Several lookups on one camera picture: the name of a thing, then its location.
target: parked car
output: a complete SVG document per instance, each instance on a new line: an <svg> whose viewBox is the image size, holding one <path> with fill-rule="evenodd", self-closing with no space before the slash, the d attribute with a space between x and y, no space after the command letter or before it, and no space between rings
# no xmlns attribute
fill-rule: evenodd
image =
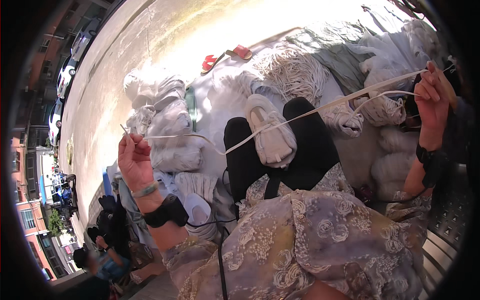
<svg viewBox="0 0 480 300"><path fill-rule="evenodd" d="M50 127L50 131L48 132L48 137L50 139L50 145L57 146L58 143L58 136L60 133L61 128L61 116L63 114L63 103L60 98L57 98L52 111L50 112L50 116L48 118L48 125Z"/></svg>
<svg viewBox="0 0 480 300"><path fill-rule="evenodd" d="M101 21L102 19L99 17L93 18L90 22L85 24L80 29L77 37L72 43L72 48L70 49L70 52L72 53L72 59L74 61L80 61L80 58L85 52L88 43L90 43L90 40L92 40L93 37L96 36L96 30L100 25Z"/></svg>
<svg viewBox="0 0 480 300"><path fill-rule="evenodd" d="M61 99L64 99L67 95L68 86L72 82L73 76L75 76L76 65L77 62L69 56L60 69L59 78L57 80L57 96Z"/></svg>

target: woman's right hand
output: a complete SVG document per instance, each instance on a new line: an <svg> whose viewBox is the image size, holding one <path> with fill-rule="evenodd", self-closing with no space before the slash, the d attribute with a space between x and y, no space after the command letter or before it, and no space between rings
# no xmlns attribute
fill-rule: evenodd
<svg viewBox="0 0 480 300"><path fill-rule="evenodd" d="M124 135L119 143L118 164L123 180L133 192L144 189L153 181L150 162L152 148L140 134Z"/></svg>
<svg viewBox="0 0 480 300"><path fill-rule="evenodd" d="M442 146L451 98L448 87L451 85L446 78L443 79L442 70L431 61L427 68L428 72L421 73L422 80L415 85L414 93L419 95L415 96L421 118L419 144L427 151L433 151Z"/></svg>

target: concrete ground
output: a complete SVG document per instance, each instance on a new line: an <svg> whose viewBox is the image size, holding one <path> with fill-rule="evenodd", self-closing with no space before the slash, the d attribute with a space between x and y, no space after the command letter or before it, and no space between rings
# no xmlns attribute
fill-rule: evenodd
<svg viewBox="0 0 480 300"><path fill-rule="evenodd" d="M123 77L151 57L188 81L200 74L206 55L237 44L253 45L270 36L323 20L351 20L357 0L126 0L103 25L77 71L63 114L60 166L77 175L77 235L100 210L102 168L117 159L131 103ZM73 141L72 165L66 143Z"/></svg>

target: white shoelace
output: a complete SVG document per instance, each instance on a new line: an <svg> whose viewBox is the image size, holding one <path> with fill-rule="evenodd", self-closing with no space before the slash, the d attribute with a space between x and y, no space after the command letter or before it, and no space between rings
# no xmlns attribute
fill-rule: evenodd
<svg viewBox="0 0 480 300"><path fill-rule="evenodd" d="M414 75L417 75L417 74L420 74L420 73L423 73L423 72L428 72L428 70L420 70L420 71L412 72L412 73L405 74L405 75L402 75L402 76L399 76L399 77L395 77L395 78L392 78L392 79L389 79L389 80L385 80L385 81L383 81L383 82L379 82L379 83L377 83L377 84L374 84L374 85L371 85L371 86L366 87L366 88L364 88L364 89L361 89L361 90L359 90L359 91L357 91L357 92L355 92L355 93L352 93L352 94L350 94L350 95L341 97L340 99L334 100L334 101L332 101L332 102L330 102L330 103L328 103L328 104L325 104L325 105L323 105L323 106L321 106L321 107L319 107L319 108L313 109L313 110L311 110L311 111L309 111L309 112L307 112L307 113L304 113L303 115L300 115L300 116L298 116L298 117L296 117L296 118L293 118L293 119L288 120L288 121L286 121L286 122L283 122L283 123L281 123L281 124L272 126L272 127L270 127L270 128L268 128L268 127L271 126L271 124L268 123L268 124L260 127L257 131L255 131L254 133L252 133L252 134L251 134L249 137L247 137L245 140L243 140L243 141L241 141L240 143L236 144L235 146L231 147L230 149L228 149L228 150L227 150L226 152L224 152L224 153L221 152L221 151L219 151L219 150L217 150L217 149L215 148L215 144L214 144L213 142L211 142L209 139L207 139L206 137L204 137L204 136L202 136L202 135L199 135L199 134L193 134L193 133L191 133L191 134L179 134L179 135L169 135L169 136L146 136L146 137L144 137L144 139L145 139L145 140L153 140L153 139L175 138L175 137L179 137L179 136L195 136L195 137L202 138L202 139L204 139L205 141L207 141L209 144L211 144L212 147L213 147L213 149L214 149L218 154L220 154L220 155L226 155L227 153L232 152L233 150L237 149L238 147L240 147L240 146L242 146L243 144L245 144L246 142L248 142L251 138L253 138L253 137L256 136L257 134L259 134L261 131L268 132L268 131L270 131L270 130L272 130L272 129L275 129L275 128L278 128L278 127L280 127L280 126L282 126L282 125L285 125L285 124L287 124L287 123L290 123L290 122L293 121L293 120L298 120L298 119L300 119L300 118L303 118L303 117L306 117L306 116L311 115L311 114L313 114L313 113L316 113L316 112L318 112L318 111L321 110L321 109L329 108L329 107L332 107L332 106L337 105L337 104L339 104L339 103L342 103L342 102L345 102L345 101L349 101L349 100L355 99L355 98L360 97L361 95L367 94L367 93L369 93L369 92L371 92L371 91L378 90L378 89L380 89L380 88L382 88L382 87L384 87L384 86L387 86L387 85L389 85L389 84L395 83L395 82L397 82L397 81L400 81L400 80L409 78L409 77L411 77L411 76L414 76ZM408 95L419 96L419 95L417 95L417 94L415 94L415 93L406 92L406 91L386 91L386 92L383 92L383 93L381 93L381 94L379 94L379 95L377 95L377 96L375 96L375 97L373 97L373 98L370 98L369 100L367 100L367 101L365 101L364 103L362 103L362 105L365 104L366 102L374 99L374 98L377 98L377 97L380 97L380 96L384 96L384 95L388 95L388 94L408 94ZM362 105L360 105L355 111L353 111L353 113L350 115L350 119L351 119L353 116L355 116L355 114L359 111L359 109L361 108ZM123 130L125 131L125 134L128 134L128 133L127 133L127 130L123 127L123 125L120 125L120 126L121 126L121 127L123 128Z"/></svg>

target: slipper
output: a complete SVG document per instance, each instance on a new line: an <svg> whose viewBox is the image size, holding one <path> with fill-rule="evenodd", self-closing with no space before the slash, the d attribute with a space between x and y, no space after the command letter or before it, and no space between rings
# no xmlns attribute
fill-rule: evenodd
<svg viewBox="0 0 480 300"><path fill-rule="evenodd" d="M233 56L233 53L237 54L244 60L249 60L252 58L252 52L247 48L242 45L238 45L233 51L227 50L226 53L230 56Z"/></svg>
<svg viewBox="0 0 480 300"><path fill-rule="evenodd" d="M272 102L259 94L248 97L245 117L252 132L265 125L269 125L266 127L268 129L286 121ZM254 139L258 157L268 167L285 168L297 151L297 141L288 124L267 132L262 131Z"/></svg>
<svg viewBox="0 0 480 300"><path fill-rule="evenodd" d="M202 73L208 73L225 56L225 52L222 53L218 58L214 58L213 55L208 55L205 57L205 60L202 64Z"/></svg>

